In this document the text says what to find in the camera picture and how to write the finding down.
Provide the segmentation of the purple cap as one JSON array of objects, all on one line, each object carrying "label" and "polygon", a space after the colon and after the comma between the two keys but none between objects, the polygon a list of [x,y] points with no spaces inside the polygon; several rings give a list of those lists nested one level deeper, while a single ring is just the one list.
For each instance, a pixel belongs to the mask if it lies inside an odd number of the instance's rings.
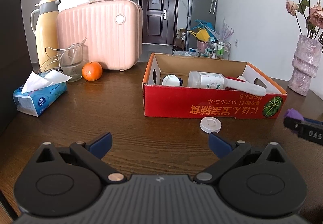
[{"label": "purple cap", "polygon": [[288,109],[284,114],[284,123],[301,123],[304,122],[304,117],[295,109]]}]

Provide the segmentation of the white spray bottle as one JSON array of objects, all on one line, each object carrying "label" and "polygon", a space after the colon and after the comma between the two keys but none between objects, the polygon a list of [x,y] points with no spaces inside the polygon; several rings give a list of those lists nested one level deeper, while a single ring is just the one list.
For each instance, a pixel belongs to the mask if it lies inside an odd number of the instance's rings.
[{"label": "white spray bottle", "polygon": [[261,97],[267,94],[267,90],[262,86],[251,84],[245,81],[229,79],[222,74],[200,71],[189,72],[187,87],[221,90],[231,88]]}]

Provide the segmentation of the white round lid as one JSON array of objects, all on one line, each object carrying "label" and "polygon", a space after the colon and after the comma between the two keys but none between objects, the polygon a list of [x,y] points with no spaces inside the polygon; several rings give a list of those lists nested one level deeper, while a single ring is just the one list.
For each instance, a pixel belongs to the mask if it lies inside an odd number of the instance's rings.
[{"label": "white round lid", "polygon": [[215,117],[204,117],[201,119],[200,128],[208,134],[212,132],[219,133],[222,128],[222,124],[221,121]]}]

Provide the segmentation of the purple textured vase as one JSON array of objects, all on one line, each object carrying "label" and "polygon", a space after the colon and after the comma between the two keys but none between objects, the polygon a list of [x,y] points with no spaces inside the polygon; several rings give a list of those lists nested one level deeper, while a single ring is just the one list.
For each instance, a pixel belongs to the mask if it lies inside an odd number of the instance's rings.
[{"label": "purple textured vase", "polygon": [[300,34],[294,52],[292,76],[288,87],[294,92],[306,96],[310,89],[311,79],[316,77],[322,55],[322,44]]}]

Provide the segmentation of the blue tissue pack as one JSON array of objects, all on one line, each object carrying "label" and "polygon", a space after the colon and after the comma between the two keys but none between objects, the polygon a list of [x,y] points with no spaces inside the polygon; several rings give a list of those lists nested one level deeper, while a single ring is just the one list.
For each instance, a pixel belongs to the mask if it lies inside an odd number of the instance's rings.
[{"label": "blue tissue pack", "polygon": [[40,74],[31,72],[25,84],[13,93],[13,100],[19,112],[40,116],[67,90],[72,77],[56,70]]}]

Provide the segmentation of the orange fruit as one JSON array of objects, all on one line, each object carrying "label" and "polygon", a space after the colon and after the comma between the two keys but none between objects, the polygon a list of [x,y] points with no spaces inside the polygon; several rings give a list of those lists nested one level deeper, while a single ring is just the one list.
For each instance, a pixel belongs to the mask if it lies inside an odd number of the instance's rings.
[{"label": "orange fruit", "polygon": [[98,62],[86,63],[82,68],[82,76],[87,81],[98,80],[103,73],[102,66]]}]

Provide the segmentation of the red cardboard box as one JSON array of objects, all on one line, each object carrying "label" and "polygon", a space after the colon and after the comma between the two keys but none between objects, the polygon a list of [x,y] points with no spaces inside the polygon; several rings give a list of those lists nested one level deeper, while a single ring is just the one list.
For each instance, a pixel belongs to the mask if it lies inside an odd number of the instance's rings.
[{"label": "red cardboard box", "polygon": [[[265,84],[267,94],[261,97],[234,89],[190,88],[187,87],[190,71],[217,73],[230,79],[242,76],[251,84],[260,80]],[[183,79],[183,86],[163,86],[162,80],[169,74]],[[286,90],[251,63],[161,53],[151,54],[142,91],[147,117],[277,118],[287,98]]]}]

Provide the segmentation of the black chair back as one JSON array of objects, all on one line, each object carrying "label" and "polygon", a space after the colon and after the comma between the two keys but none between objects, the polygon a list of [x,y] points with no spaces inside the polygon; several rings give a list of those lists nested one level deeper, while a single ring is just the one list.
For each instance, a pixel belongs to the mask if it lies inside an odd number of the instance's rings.
[{"label": "black chair back", "polygon": [[13,93],[32,70],[21,0],[1,0],[1,133],[17,113]]}]

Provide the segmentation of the yellow blue toy pile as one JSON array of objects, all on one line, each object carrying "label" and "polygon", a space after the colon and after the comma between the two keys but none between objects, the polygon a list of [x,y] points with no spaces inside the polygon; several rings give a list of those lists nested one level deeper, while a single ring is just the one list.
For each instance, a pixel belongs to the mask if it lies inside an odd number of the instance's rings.
[{"label": "yellow blue toy pile", "polygon": [[191,35],[201,42],[208,42],[210,39],[212,41],[217,41],[217,38],[215,37],[215,29],[212,23],[200,19],[195,20],[195,22],[198,25],[191,28],[189,31]]}]

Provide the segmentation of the pink suitcase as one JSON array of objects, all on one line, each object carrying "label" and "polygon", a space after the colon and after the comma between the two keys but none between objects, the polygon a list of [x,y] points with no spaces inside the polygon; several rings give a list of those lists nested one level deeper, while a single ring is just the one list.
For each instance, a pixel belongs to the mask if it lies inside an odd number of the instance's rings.
[{"label": "pink suitcase", "polygon": [[142,8],[131,0],[91,0],[59,12],[60,48],[84,43],[83,58],[105,70],[131,69],[142,53]]}]

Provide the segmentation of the yellow thermos jug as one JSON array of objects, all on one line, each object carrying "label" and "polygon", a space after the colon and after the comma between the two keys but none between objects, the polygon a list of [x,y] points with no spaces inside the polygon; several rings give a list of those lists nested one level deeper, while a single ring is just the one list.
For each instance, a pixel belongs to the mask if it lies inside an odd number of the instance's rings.
[{"label": "yellow thermos jug", "polygon": [[56,19],[60,0],[41,0],[31,12],[31,28],[36,39],[37,56],[41,72],[57,68],[58,37]]}]

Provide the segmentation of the grey refrigerator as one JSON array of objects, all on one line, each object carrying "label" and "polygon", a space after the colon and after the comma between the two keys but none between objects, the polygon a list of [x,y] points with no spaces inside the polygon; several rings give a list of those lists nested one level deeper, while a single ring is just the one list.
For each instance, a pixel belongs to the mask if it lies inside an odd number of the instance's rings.
[{"label": "grey refrigerator", "polygon": [[197,40],[190,33],[197,32],[202,24],[216,24],[217,0],[187,0],[186,49],[197,48]]}]

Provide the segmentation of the dark brown entrance door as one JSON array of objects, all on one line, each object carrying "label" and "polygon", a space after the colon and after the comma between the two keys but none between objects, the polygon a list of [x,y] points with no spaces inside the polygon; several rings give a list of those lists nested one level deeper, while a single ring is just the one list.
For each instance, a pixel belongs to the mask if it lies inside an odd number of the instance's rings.
[{"label": "dark brown entrance door", "polygon": [[142,42],[173,45],[175,43],[178,0],[140,0],[143,16]]}]

